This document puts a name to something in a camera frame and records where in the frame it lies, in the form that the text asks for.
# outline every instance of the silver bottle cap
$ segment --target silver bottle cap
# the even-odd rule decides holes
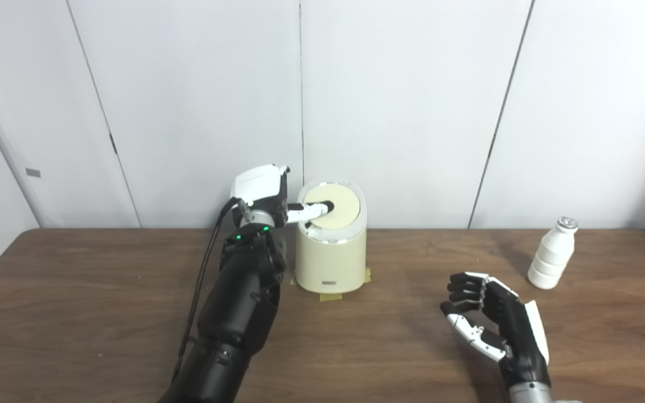
[[[569,217],[559,217],[556,224],[559,227],[566,229],[577,229],[579,227],[579,223],[576,222],[575,219]]]

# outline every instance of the black cable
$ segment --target black cable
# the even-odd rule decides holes
[[[236,197],[231,197],[228,202],[226,202],[225,206],[223,206],[223,209],[221,210],[220,215],[218,215],[218,220],[216,221],[216,226],[213,227],[213,233],[211,234],[211,239],[208,240],[208,248],[205,250],[205,255],[203,255],[203,262],[200,263],[200,269],[198,272],[198,280],[195,281],[195,291],[193,295],[193,301],[190,303],[190,311],[189,311],[189,317],[188,321],[186,322],[186,332],[184,332],[184,337],[181,339],[181,346],[179,347],[179,357],[176,360],[176,367],[174,368],[174,376],[171,379],[171,382],[173,382],[176,377],[179,375],[179,371],[181,370],[181,365],[184,360],[184,354],[186,354],[186,346],[189,342],[189,336],[190,336],[190,328],[193,326],[193,321],[195,318],[195,309],[198,308],[198,299],[200,297],[200,289],[203,286],[203,276],[205,275],[205,267],[208,266],[208,259],[211,257],[211,252],[213,250],[213,244],[216,242],[216,238],[218,237],[218,231],[221,229],[221,225],[223,225],[223,219],[225,219],[226,214],[228,214],[228,211],[233,208],[240,199]]]

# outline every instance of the bottle cap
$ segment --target bottle cap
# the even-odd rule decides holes
[[[561,229],[563,232],[573,234],[577,229],[579,229],[579,223],[573,218],[559,217],[559,219],[556,220],[556,227]]]

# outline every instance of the container lid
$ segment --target container lid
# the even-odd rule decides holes
[[[310,189],[303,203],[317,203],[330,200],[335,206],[332,212],[310,220],[312,224],[325,229],[340,229],[352,224],[360,214],[360,199],[347,186],[325,184]]]
[[[317,180],[303,186],[297,198],[300,203],[329,200],[332,212],[307,222],[300,222],[300,231],[324,243],[345,243],[367,225],[365,198],[360,188],[349,181]]]

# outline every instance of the robotic finger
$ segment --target robotic finger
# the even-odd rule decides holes
[[[495,324],[499,324],[500,308],[507,302],[519,301],[517,293],[486,273],[464,272],[450,276],[447,285],[451,302],[475,302]]]
[[[335,209],[332,201],[322,201],[319,203],[302,204],[290,203],[287,205],[287,223],[308,221],[317,217],[322,217]]]
[[[463,309],[471,311],[474,304],[465,303]],[[466,318],[455,304],[445,301],[440,304],[441,311],[445,314],[451,326],[474,347],[487,357],[497,362],[504,358],[504,340],[495,332],[477,326],[472,319]]]

